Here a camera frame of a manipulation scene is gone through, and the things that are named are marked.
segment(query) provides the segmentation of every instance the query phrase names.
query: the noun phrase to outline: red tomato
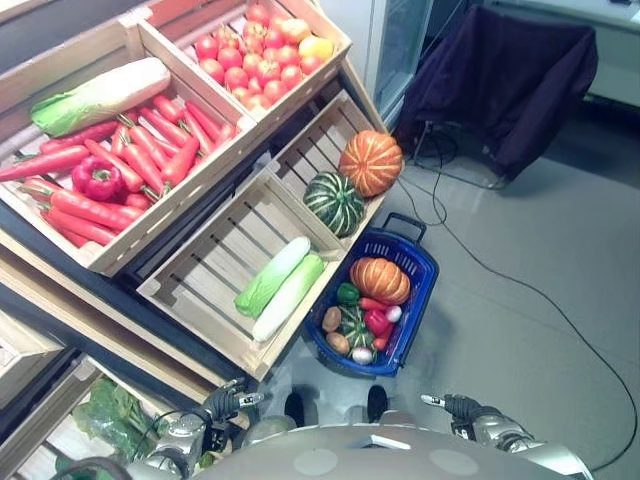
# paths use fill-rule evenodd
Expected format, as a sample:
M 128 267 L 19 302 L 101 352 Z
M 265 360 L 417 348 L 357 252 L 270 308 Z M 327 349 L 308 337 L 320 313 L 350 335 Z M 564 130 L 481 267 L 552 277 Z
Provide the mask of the red tomato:
M 300 67 L 296 65 L 289 65 L 282 69 L 280 80 L 282 80 L 282 83 L 284 83 L 289 90 L 293 90 L 296 85 L 304 80 L 304 76 L 302 75 Z
M 265 27 L 269 26 L 271 15 L 264 5 L 251 5 L 247 9 L 247 20 L 257 22 Z
M 262 107 L 265 110 L 271 108 L 271 103 L 264 95 L 254 95 L 253 97 L 246 98 L 243 105 L 247 110 L 253 110 L 256 107 Z
M 235 48 L 222 48 L 218 52 L 218 62 L 220 62 L 225 71 L 231 67 L 241 67 L 242 55 Z
M 264 37 L 265 48 L 281 48 L 284 47 L 284 37 L 280 30 L 270 28 Z
M 277 62 L 263 60 L 258 64 L 258 74 L 256 75 L 260 86 L 264 86 L 271 80 L 280 80 L 280 65 Z
M 213 36 L 218 40 L 218 45 L 221 50 L 223 48 L 240 48 L 240 37 L 231 27 L 220 25 Z
M 240 101 L 240 103 L 244 103 L 244 100 L 247 97 L 250 97 L 251 93 L 249 93 L 249 90 L 244 87 L 238 87 L 231 90 L 231 95 L 236 97 Z
M 242 36 L 244 38 L 256 37 L 260 41 L 264 40 L 267 35 L 267 28 L 259 24 L 258 22 L 247 22 L 242 29 Z
M 260 82 L 256 77 L 253 77 L 249 80 L 249 86 L 247 87 L 249 93 L 251 95 L 260 95 L 262 93 L 262 87 L 260 86 Z
M 249 78 L 258 74 L 258 64 L 262 61 L 262 57 L 257 53 L 247 53 L 242 60 L 242 69 L 247 72 Z
M 216 58 L 218 56 L 218 40 L 211 35 L 203 35 L 195 43 L 198 60 L 205 58 Z
M 275 62 L 276 57 L 278 56 L 278 50 L 275 48 L 267 48 L 264 52 L 262 52 L 262 58 L 265 60 L 269 60 L 270 62 Z
M 262 55 L 263 50 L 262 41 L 256 37 L 247 37 L 240 44 L 240 53 L 242 55 L 247 55 L 248 53 Z
M 286 85 L 280 80 L 271 80 L 264 87 L 264 96 L 273 104 L 284 97 L 288 91 Z
M 290 45 L 285 45 L 277 51 L 276 61 L 280 64 L 281 68 L 288 67 L 289 65 L 300 65 L 298 49 Z
M 323 63 L 324 62 L 320 57 L 304 57 L 300 61 L 300 70 L 302 70 L 302 73 L 304 73 L 305 75 L 311 75 L 313 72 L 319 69 Z
M 249 75 L 240 67 L 231 67 L 224 74 L 224 83 L 229 90 L 249 86 Z
M 200 62 L 200 68 L 209 74 L 220 85 L 224 83 L 224 68 L 213 58 L 205 58 Z

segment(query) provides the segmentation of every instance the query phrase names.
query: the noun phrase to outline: green pepper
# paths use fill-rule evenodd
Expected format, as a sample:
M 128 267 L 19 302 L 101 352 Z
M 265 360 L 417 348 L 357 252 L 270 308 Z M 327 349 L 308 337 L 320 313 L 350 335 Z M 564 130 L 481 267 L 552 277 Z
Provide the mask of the green pepper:
M 338 303 L 340 305 L 357 305 L 360 290 L 353 283 L 341 283 L 338 287 Z

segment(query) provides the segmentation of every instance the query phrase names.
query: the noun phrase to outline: black shoe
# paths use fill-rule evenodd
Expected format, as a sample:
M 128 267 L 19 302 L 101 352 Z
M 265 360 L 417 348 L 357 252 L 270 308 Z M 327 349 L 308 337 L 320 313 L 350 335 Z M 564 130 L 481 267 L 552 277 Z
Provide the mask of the black shoe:
M 304 407 L 302 405 L 302 397 L 296 392 L 291 393 L 287 397 L 284 404 L 284 414 L 288 415 L 296 422 L 296 427 L 304 427 Z
M 380 420 L 382 414 L 389 410 L 389 400 L 387 392 L 380 385 L 374 385 L 369 389 L 369 397 L 367 398 L 367 416 L 369 423 Z

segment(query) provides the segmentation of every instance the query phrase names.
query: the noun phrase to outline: black cable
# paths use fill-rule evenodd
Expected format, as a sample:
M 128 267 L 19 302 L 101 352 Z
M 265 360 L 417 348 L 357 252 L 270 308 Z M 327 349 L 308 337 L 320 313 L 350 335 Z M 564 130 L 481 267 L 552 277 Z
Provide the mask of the black cable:
M 437 142 L 434 143 L 434 145 L 435 145 L 436 149 L 439 150 L 439 148 L 437 146 Z M 451 235 L 451 237 L 453 237 L 453 239 L 456 241 L 456 243 L 458 243 L 458 245 L 460 245 L 460 247 L 467 253 L 467 255 L 469 255 L 471 257 L 471 259 L 473 261 L 475 261 L 478 265 L 480 265 L 482 268 L 484 268 L 488 272 L 490 272 L 490 273 L 492 273 L 492 274 L 494 274 L 494 275 L 496 275 L 496 276 L 498 276 L 500 278 L 503 278 L 505 280 L 509 280 L 509 281 L 511 281 L 513 283 L 516 283 L 516 284 L 518 284 L 518 285 L 520 285 L 520 286 L 522 286 L 524 288 L 527 288 L 527 289 L 531 290 L 532 292 L 540 295 L 543 299 L 545 299 L 560 314 L 560 316 L 564 319 L 564 321 L 567 322 L 567 324 L 569 324 L 571 329 L 576 333 L 576 335 L 578 335 L 578 338 L 580 338 L 580 340 L 582 340 L 582 342 L 585 344 L 585 346 L 589 350 L 591 350 L 591 352 L 604 364 L 604 366 L 607 367 L 607 369 L 609 369 L 609 371 L 613 374 L 613 376 L 618 380 L 620 385 L 622 385 L 622 388 L 624 389 L 625 393 L 627 394 L 627 397 L 629 398 L 629 401 L 631 402 L 631 408 L 633 410 L 633 431 L 631 433 L 631 436 L 629 437 L 629 440 L 625 444 L 625 446 L 616 455 L 614 455 L 611 459 L 601 463 L 600 465 L 597 465 L 595 467 L 590 467 L 589 470 L 591 470 L 591 472 L 595 473 L 595 472 L 603 470 L 604 468 L 614 464 L 625 453 L 627 453 L 627 451 L 629 451 L 629 449 L 633 445 L 633 442 L 635 441 L 635 438 L 636 438 L 637 433 L 638 433 L 638 407 L 636 405 L 635 400 L 633 399 L 633 395 L 631 395 L 631 391 L 629 390 L 629 387 L 627 386 L 626 382 L 622 379 L 620 374 L 616 371 L 616 369 L 584 337 L 584 335 L 580 332 L 580 330 L 578 330 L 578 327 L 576 327 L 575 324 L 569 319 L 567 314 L 564 313 L 564 310 L 562 310 L 562 308 L 560 308 L 560 306 L 549 295 L 547 295 L 545 292 L 543 292 L 539 288 L 537 288 L 537 287 L 535 287 L 535 286 L 533 286 L 533 285 L 531 285 L 531 284 L 529 284 L 529 283 L 527 283 L 527 282 L 525 282 L 523 280 L 514 278 L 514 277 L 512 277 L 510 275 L 502 273 L 502 272 L 496 270 L 495 268 L 490 267 L 489 265 L 487 265 L 485 262 L 480 260 L 480 258 L 478 258 L 478 256 L 475 253 L 473 253 L 471 251 L 471 249 L 469 247 L 467 247 L 462 240 L 460 240 L 460 238 L 455 234 L 455 232 L 453 232 L 453 230 L 451 230 L 449 225 L 446 224 L 447 209 L 446 209 L 444 203 L 436 195 L 437 188 L 438 188 L 438 183 L 440 182 L 440 177 L 442 175 L 441 170 L 442 170 L 442 167 L 443 167 L 442 155 L 440 154 L 440 152 L 438 152 L 438 155 L 440 157 L 440 171 L 438 171 L 438 174 L 437 174 L 437 177 L 436 177 L 436 182 L 435 182 L 435 184 L 433 186 L 433 191 L 432 192 L 430 192 L 429 190 L 414 184 L 413 182 L 407 180 L 405 177 L 403 177 L 403 180 L 406 181 L 407 183 L 410 183 L 411 185 L 413 185 L 417 189 L 423 191 L 427 195 L 431 196 L 431 204 L 432 204 L 433 209 L 434 209 L 434 211 L 436 213 L 436 216 L 440 220 L 440 225 L 447 231 L 447 233 L 449 233 L 449 235 Z M 411 198 L 411 195 L 406 190 L 406 188 L 403 185 L 401 185 L 401 187 L 405 190 L 405 192 Z M 441 205 L 441 207 L 442 207 L 442 209 L 444 211 L 444 217 L 440 214 L 440 212 L 436 208 L 436 201 Z M 414 213 L 416 214 L 418 219 L 420 219 L 422 222 L 424 222 L 422 217 L 420 217 L 420 215 L 418 214 L 418 212 L 417 212 L 417 210 L 415 208 L 415 203 L 414 203 L 412 198 L 411 198 L 411 203 L 414 206 Z

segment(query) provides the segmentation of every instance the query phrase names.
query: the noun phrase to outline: wooden crate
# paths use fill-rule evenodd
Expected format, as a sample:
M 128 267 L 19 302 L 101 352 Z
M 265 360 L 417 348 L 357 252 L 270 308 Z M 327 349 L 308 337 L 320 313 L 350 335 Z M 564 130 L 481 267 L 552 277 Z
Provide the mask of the wooden crate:
M 278 124 L 287 119 L 313 97 L 322 85 L 338 73 L 342 61 L 351 47 L 351 40 L 307 0 L 158 0 L 139 10 L 143 38 L 156 38 L 166 50 L 171 51 L 188 68 L 220 95 L 225 95 L 239 109 L 244 107 L 221 85 L 209 77 L 197 64 L 192 44 L 203 34 L 227 24 L 241 33 L 246 22 L 244 12 L 251 4 L 260 3 L 272 15 L 281 18 L 301 18 L 311 27 L 311 31 L 331 40 L 334 45 L 333 57 L 321 68 L 307 77 L 300 85 L 285 95 L 267 112 L 256 109 L 249 112 L 261 124 Z
M 128 61 L 149 55 L 132 17 L 122 17 L 82 34 L 33 60 L 0 76 L 4 94 L 0 98 L 0 166 L 15 160 L 14 152 L 36 153 L 47 140 L 30 123 L 29 109 L 38 100 L 69 90 L 96 75 Z M 169 195 L 156 203 L 141 218 L 105 247 L 89 242 L 78 249 L 40 216 L 35 202 L 17 191 L 18 182 L 0 184 L 0 199 L 22 215 L 43 235 L 84 267 L 113 276 L 151 240 L 224 177 L 261 141 L 251 133 L 255 122 L 228 101 L 225 95 L 175 61 L 171 52 L 154 45 L 154 53 L 165 62 L 172 74 L 171 89 L 180 100 L 193 100 L 214 119 L 230 122 L 240 133 L 205 159 L 200 168 L 187 177 Z M 68 186 L 69 175 L 55 176 Z
M 335 171 L 347 141 L 367 128 L 371 126 L 364 115 L 341 92 L 138 292 L 262 380 L 382 203 L 383 196 L 368 201 L 365 219 L 346 239 L 338 239 L 302 203 L 306 183 L 318 171 Z M 255 342 L 254 321 L 240 315 L 233 300 L 287 242 L 300 235 L 311 239 L 326 268 L 276 335 Z
M 0 309 L 0 410 L 26 387 L 62 345 Z

